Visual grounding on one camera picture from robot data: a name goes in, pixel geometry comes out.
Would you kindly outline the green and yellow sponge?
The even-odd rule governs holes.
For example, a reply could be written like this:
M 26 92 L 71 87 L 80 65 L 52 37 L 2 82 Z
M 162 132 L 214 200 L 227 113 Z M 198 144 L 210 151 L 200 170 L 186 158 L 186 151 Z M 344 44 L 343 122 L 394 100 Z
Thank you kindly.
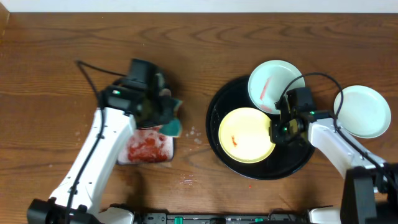
M 182 105 L 182 101 L 175 98 L 171 98 L 171 100 L 172 119 L 167 124 L 162 125 L 159 129 L 159 133 L 173 138 L 179 138 L 182 133 L 182 124 L 178 118 L 178 111 Z

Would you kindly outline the yellow plate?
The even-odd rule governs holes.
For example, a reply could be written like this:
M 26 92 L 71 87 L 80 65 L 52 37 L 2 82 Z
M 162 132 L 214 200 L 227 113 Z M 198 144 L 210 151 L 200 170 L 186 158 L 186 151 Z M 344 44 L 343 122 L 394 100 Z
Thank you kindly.
M 244 164 L 263 161 L 271 155 L 275 144 L 269 135 L 271 119 L 254 108 L 238 108 L 221 121 L 218 138 L 223 151 Z

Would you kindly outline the mint green plate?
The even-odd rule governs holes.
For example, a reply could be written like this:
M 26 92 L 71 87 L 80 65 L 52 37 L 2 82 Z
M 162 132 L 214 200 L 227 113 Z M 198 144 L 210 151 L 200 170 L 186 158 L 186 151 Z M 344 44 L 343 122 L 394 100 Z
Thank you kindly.
M 334 112 L 338 121 L 353 136 L 376 138 L 384 134 L 391 123 L 391 109 L 385 98 L 370 87 L 353 85 L 337 94 Z
M 275 103 L 286 86 L 301 76 L 301 72 L 291 63 L 283 60 L 269 60 L 257 66 L 249 77 L 248 93 L 251 101 L 261 111 L 279 114 Z

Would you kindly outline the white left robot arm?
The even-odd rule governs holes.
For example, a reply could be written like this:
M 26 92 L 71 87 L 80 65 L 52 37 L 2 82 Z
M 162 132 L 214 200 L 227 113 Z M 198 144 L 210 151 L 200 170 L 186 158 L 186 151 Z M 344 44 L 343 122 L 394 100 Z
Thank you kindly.
M 138 129 L 178 124 L 182 102 L 162 86 L 110 85 L 98 95 L 90 132 L 77 158 L 48 200 L 35 199 L 29 223 L 134 223 L 124 208 L 100 210 L 109 176 L 129 138 Z

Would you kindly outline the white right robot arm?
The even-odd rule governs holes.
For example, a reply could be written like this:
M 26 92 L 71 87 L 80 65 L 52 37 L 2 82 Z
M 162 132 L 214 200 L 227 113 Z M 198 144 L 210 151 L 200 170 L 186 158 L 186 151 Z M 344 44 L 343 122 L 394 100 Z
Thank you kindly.
M 269 135 L 319 149 L 345 181 L 341 206 L 309 210 L 309 223 L 397 223 L 397 164 L 371 153 L 326 111 L 271 121 Z

